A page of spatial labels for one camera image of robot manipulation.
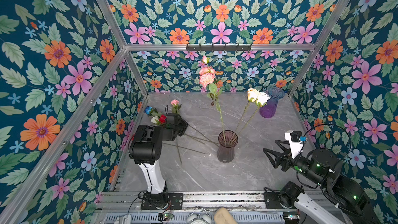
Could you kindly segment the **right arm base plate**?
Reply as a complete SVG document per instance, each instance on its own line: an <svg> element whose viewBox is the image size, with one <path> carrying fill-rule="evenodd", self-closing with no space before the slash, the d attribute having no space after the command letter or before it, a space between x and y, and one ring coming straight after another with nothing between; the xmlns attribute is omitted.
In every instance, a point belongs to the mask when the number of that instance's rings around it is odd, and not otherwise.
<svg viewBox="0 0 398 224"><path fill-rule="evenodd" d="M264 202L267 209L291 209L294 207L294 200L283 192L276 192L270 188L264 188Z"/></svg>

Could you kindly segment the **smoky brown ribbed glass vase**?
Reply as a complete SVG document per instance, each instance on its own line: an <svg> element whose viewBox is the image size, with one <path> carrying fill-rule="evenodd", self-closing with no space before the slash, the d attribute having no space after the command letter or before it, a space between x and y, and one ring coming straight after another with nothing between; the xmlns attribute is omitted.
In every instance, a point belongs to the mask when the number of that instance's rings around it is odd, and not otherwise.
<svg viewBox="0 0 398 224"><path fill-rule="evenodd" d="M217 158L222 163L230 163L235 157L235 147L238 144L238 136L234 131L225 130L218 136L219 148Z"/></svg>

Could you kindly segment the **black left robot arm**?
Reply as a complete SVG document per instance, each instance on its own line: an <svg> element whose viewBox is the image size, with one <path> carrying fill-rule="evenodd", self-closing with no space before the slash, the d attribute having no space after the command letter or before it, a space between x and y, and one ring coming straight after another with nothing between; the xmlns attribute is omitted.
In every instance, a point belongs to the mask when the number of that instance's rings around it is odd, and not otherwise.
<svg viewBox="0 0 398 224"><path fill-rule="evenodd" d="M139 125L128 148L129 157L144 174L146 191L138 194L142 210L182 209L183 194L170 193L162 176L159 159L164 141L183 136L188 123L179 114L167 114L165 126Z"/></svg>

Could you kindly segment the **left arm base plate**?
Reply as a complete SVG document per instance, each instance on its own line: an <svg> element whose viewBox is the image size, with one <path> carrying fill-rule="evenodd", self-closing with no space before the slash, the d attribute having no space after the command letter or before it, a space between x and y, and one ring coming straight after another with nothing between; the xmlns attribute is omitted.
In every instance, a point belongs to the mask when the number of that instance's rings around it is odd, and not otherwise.
<svg viewBox="0 0 398 224"><path fill-rule="evenodd" d="M183 193L144 193L141 210L181 210L183 205L183 197Z"/></svg>

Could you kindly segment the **cream rose stem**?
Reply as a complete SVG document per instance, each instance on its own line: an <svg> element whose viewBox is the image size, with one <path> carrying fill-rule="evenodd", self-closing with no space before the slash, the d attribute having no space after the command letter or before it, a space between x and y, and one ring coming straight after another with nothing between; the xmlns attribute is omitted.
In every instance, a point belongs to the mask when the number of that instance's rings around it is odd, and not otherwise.
<svg viewBox="0 0 398 224"><path fill-rule="evenodd" d="M237 132L237 129L240 126L240 123L241 123L245 113L247 112L248 107L250 106L251 103L255 103L256 102L259 94L260 94L260 91L255 89L255 88L250 88L247 91L247 96L246 96L247 103L246 103L246 105L244 107L244 111L241 114L241 117L240 117L240 119L238 121L238 124L237 124L237 126L236 126L236 128L234 130L235 133Z"/></svg>

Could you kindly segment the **pink peony flower stem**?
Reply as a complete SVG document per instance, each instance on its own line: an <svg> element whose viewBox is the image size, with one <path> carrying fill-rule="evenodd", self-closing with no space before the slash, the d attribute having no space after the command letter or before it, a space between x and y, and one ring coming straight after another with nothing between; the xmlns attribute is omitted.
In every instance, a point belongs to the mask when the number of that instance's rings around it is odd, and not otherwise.
<svg viewBox="0 0 398 224"><path fill-rule="evenodd" d="M220 105L220 96L222 94L221 86L218 86L218 80L216 80L216 71L212 66L209 65L210 58L202 56L201 62L203 67L199 71L200 85L202 88L208 89L207 96L211 99L211 104L216 107L220 114L223 144L227 144L226 130L224 128L224 121L222 116L222 110Z"/></svg>

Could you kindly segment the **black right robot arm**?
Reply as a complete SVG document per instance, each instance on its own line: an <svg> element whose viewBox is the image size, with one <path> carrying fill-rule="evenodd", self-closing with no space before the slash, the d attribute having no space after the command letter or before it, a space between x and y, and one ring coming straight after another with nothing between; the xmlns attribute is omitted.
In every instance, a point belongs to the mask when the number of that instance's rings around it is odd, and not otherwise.
<svg viewBox="0 0 398 224"><path fill-rule="evenodd" d="M291 149L284 147L289 142L276 140L275 143L283 150L282 153L263 149L274 168L281 167L284 172L294 169L316 184L322 194L354 224L380 223L369 196L358 182L341 174L343 161L333 152L315 149L306 157L301 152L294 157Z"/></svg>

